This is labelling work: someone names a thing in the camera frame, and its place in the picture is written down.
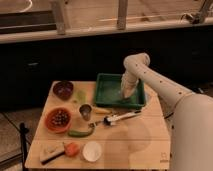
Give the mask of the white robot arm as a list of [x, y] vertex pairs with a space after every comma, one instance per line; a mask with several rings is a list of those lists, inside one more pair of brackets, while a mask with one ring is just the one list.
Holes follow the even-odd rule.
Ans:
[[146, 53], [124, 59], [122, 96], [130, 97], [142, 80], [173, 109], [169, 171], [213, 171], [213, 97], [193, 92], [149, 64]]

